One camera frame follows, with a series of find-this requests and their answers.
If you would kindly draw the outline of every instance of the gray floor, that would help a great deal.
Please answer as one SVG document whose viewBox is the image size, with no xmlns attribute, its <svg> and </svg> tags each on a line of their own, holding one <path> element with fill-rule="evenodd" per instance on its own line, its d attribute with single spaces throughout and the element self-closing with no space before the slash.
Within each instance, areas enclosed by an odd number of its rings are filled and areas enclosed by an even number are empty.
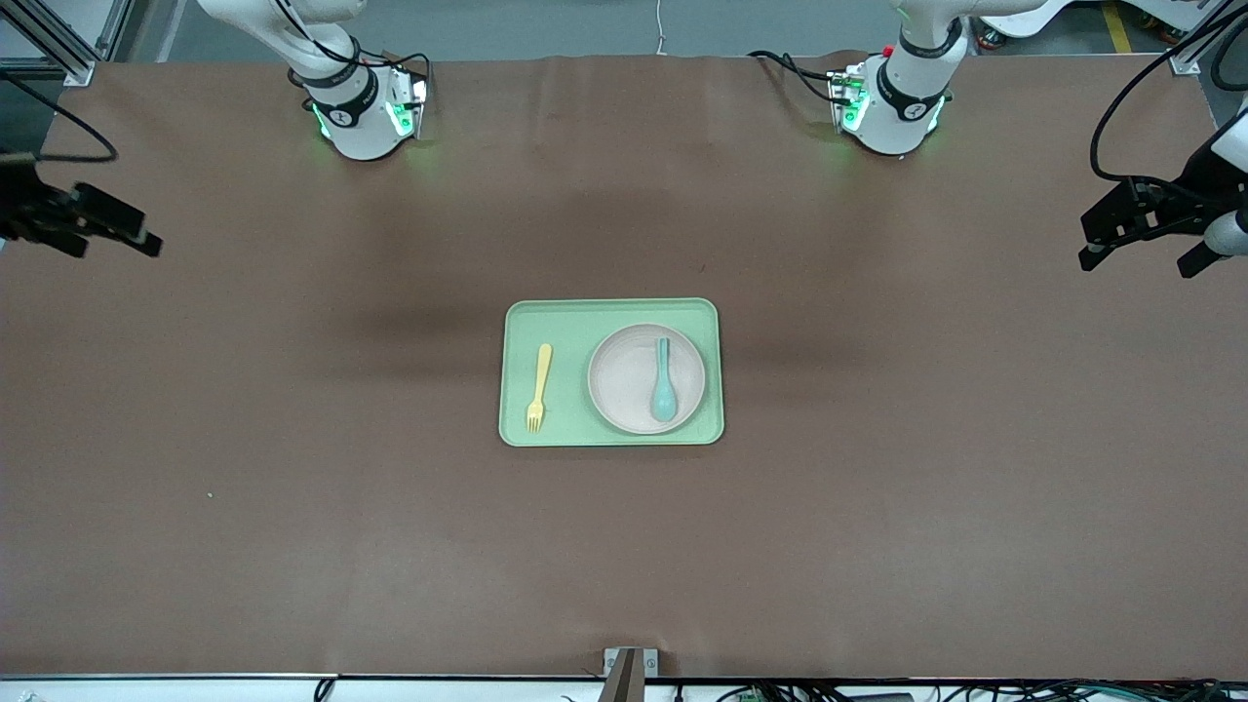
<svg viewBox="0 0 1248 702">
<path fill-rule="evenodd" d="M 1132 49 L 1162 51 L 1123 5 Z M 675 56 L 740 56 L 755 49 L 820 55 L 877 49 L 897 35 L 882 0 L 664 0 L 664 50 Z M 592 54 L 653 54 L 655 0 L 372 0 L 348 22 L 366 47 L 424 51 L 436 61 L 518 60 Z M 1011 40 L 996 54 L 1108 54 L 1113 44 L 1098 2 L 1072 5 L 1045 30 Z M 255 39 L 207 16 L 196 0 L 147 0 L 132 16 L 122 50 L 134 61 L 277 61 Z M 1228 72 L 1248 75 L 1248 51 L 1228 57 Z M 55 82 L 39 89 L 56 95 Z M 1221 120 L 1239 96 L 1209 90 Z M 9 147 L 37 149 L 51 112 L 0 84 L 0 134 Z"/>
</svg>

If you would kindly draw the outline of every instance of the blue spoon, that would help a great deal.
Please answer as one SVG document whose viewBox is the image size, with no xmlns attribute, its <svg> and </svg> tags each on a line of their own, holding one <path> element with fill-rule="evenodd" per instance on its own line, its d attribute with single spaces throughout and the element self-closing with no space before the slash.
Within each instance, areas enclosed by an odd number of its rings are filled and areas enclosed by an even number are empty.
<svg viewBox="0 0 1248 702">
<path fill-rule="evenodd" d="M 676 418 L 676 391 L 668 376 L 668 337 L 660 336 L 655 355 L 659 360 L 659 377 L 654 381 L 654 397 L 650 398 L 650 413 L 660 422 Z"/>
</svg>

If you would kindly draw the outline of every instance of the rectangular tray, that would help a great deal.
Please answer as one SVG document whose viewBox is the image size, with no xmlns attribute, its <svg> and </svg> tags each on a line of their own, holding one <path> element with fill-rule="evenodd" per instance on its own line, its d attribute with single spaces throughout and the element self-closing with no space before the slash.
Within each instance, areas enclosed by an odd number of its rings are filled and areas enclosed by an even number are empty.
<svg viewBox="0 0 1248 702">
<path fill-rule="evenodd" d="M 619 329 L 653 322 L 694 342 L 706 365 L 706 392 L 675 430 L 638 436 L 612 426 L 589 398 L 589 360 Z M 542 431 L 529 433 L 538 346 L 554 347 Z M 498 435 L 512 446 L 670 446 L 714 443 L 724 433 L 724 387 L 719 358 L 719 311 L 701 297 L 653 300 L 525 300 L 507 312 Z"/>
</svg>

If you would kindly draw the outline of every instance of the yellow fork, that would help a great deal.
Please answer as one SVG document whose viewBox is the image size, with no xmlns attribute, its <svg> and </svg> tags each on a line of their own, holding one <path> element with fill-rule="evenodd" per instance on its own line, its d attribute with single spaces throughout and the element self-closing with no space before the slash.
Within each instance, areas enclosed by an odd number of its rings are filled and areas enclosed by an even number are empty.
<svg viewBox="0 0 1248 702">
<path fill-rule="evenodd" d="M 545 405 L 542 403 L 542 395 L 545 393 L 545 378 L 550 372 L 550 355 L 554 350 L 549 344 L 543 344 L 538 349 L 538 385 L 533 391 L 533 402 L 527 413 L 529 433 L 542 431 L 542 417 L 545 416 Z"/>
</svg>

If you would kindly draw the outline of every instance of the table surface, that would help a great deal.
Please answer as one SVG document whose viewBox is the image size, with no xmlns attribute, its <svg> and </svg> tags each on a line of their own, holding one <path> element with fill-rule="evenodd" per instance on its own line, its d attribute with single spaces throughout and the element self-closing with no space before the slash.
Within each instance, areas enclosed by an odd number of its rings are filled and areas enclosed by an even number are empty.
<svg viewBox="0 0 1248 702">
<path fill-rule="evenodd" d="M 166 249 L 0 257 L 0 670 L 1248 678 L 1248 269 L 1076 261 L 1146 61 L 968 60 L 904 160 L 753 60 L 446 65 L 371 164 L 283 66 L 101 65 L 121 160 L 42 172 Z M 1123 171 L 1212 130 L 1121 117 Z M 663 296 L 718 443 L 499 440 L 513 302 Z"/>
</svg>

